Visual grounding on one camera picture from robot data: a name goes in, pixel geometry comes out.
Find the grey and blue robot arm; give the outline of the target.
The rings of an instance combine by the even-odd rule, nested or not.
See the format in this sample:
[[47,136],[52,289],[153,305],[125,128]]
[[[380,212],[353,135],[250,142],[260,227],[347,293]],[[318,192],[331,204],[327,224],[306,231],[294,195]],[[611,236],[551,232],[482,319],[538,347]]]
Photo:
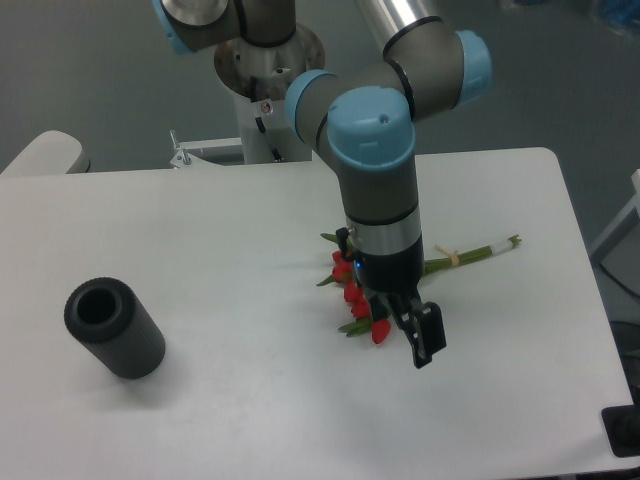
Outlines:
[[346,224],[343,258],[363,287],[374,320],[391,317],[416,367],[446,345],[438,305],[418,291],[424,271],[415,167],[415,123],[482,95],[492,61],[481,37],[450,29],[433,1],[361,1],[382,59],[340,77],[324,68],[315,35],[292,1],[157,1],[154,10],[178,52],[215,51],[219,78],[253,104],[282,102],[291,128],[265,141],[256,161],[290,160],[302,143],[335,173]]

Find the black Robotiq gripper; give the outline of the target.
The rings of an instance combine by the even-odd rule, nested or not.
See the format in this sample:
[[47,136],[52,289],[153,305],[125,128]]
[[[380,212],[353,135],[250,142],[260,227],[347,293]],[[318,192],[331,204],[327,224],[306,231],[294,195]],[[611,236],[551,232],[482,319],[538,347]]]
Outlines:
[[[407,249],[390,255],[357,250],[355,273],[365,288],[392,294],[388,297],[392,316],[411,346],[415,368],[431,363],[433,356],[447,346],[447,340],[440,307],[434,302],[423,303],[415,295],[424,273],[422,237]],[[390,313],[383,299],[373,295],[368,303],[372,329],[390,330]]]

